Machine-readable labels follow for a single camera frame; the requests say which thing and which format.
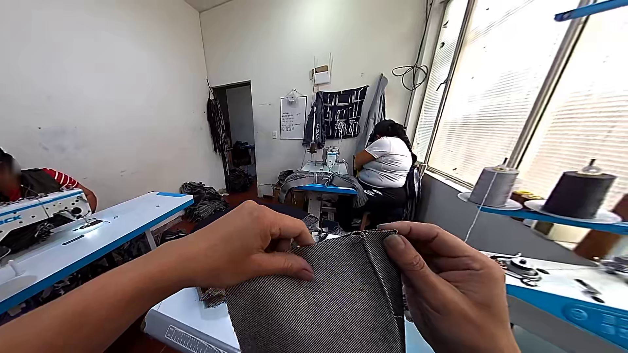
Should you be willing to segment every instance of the braided hair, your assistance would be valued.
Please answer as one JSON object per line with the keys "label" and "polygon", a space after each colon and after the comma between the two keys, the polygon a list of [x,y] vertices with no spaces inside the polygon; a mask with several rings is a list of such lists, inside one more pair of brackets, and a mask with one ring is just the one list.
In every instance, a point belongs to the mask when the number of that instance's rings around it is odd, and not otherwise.
{"label": "braided hair", "polygon": [[379,137],[387,136],[399,138],[408,147],[408,151],[410,151],[410,155],[412,156],[412,164],[416,163],[416,155],[412,152],[412,144],[410,143],[408,135],[406,135],[406,128],[403,125],[390,119],[382,120],[373,127],[373,133],[369,137],[369,143],[375,142],[377,135],[379,135]]}

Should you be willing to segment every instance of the ceiling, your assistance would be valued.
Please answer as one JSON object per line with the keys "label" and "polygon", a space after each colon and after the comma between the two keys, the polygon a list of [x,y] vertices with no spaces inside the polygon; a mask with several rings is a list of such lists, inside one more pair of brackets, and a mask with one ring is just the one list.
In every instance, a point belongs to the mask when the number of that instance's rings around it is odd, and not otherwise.
{"label": "ceiling", "polygon": [[190,4],[190,6],[195,8],[198,12],[209,10],[227,1],[230,0],[185,0],[186,3]]}

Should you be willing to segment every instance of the person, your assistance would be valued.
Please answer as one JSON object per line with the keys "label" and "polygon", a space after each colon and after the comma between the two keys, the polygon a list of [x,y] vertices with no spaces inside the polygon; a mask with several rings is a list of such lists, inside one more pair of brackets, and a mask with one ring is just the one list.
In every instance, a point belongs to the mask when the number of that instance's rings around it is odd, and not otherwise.
{"label": "person", "polygon": [[[519,351],[509,325],[505,275],[493,260],[435,225],[380,227],[399,233],[387,237],[384,247],[401,270],[415,325],[435,352]],[[272,240],[275,251],[269,249]],[[0,350],[103,351],[140,315],[182,288],[225,288],[271,274],[314,280],[303,258],[281,252],[292,240],[314,244],[301,220],[244,202],[207,227],[0,326]]]}
{"label": "person", "polygon": [[74,178],[49,168],[20,170],[13,156],[0,148],[0,202],[57,192],[62,188],[83,190],[92,213],[96,212],[96,195]]}
{"label": "person", "polygon": [[358,152],[354,159],[357,179],[362,185],[367,202],[359,209],[353,208],[352,197],[339,197],[338,223],[348,231],[354,217],[371,213],[371,224],[400,220],[406,203],[406,177],[416,162],[412,145],[403,125],[393,120],[382,120],[375,125],[367,148]]}

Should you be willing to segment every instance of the machine control panel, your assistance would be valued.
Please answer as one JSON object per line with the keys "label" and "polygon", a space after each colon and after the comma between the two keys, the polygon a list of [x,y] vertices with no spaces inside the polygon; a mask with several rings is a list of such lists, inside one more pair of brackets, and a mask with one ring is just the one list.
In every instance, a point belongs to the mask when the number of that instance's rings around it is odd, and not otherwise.
{"label": "machine control panel", "polygon": [[563,314],[576,326],[628,349],[628,315],[581,304],[565,305]]}

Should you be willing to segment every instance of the doorway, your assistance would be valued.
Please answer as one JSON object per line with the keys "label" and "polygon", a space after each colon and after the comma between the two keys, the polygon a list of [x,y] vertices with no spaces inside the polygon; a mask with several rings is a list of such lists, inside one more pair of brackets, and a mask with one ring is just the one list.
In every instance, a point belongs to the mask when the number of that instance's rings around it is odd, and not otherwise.
{"label": "doorway", "polygon": [[229,192],[245,192],[256,184],[255,130],[251,81],[212,87],[225,119]]}

